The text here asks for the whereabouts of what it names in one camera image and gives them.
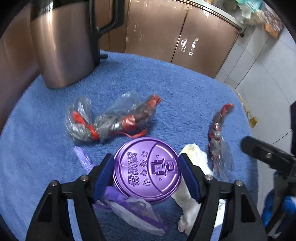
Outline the blue gloved right hand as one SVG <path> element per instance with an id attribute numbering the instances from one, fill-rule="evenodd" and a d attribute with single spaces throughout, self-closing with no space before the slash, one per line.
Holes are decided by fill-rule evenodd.
<path id="1" fill-rule="evenodd" d="M 278 237 L 293 224 L 295 217 L 295 197 L 278 197 L 275 189 L 267 194 L 261 216 L 263 226 L 268 235 Z"/>

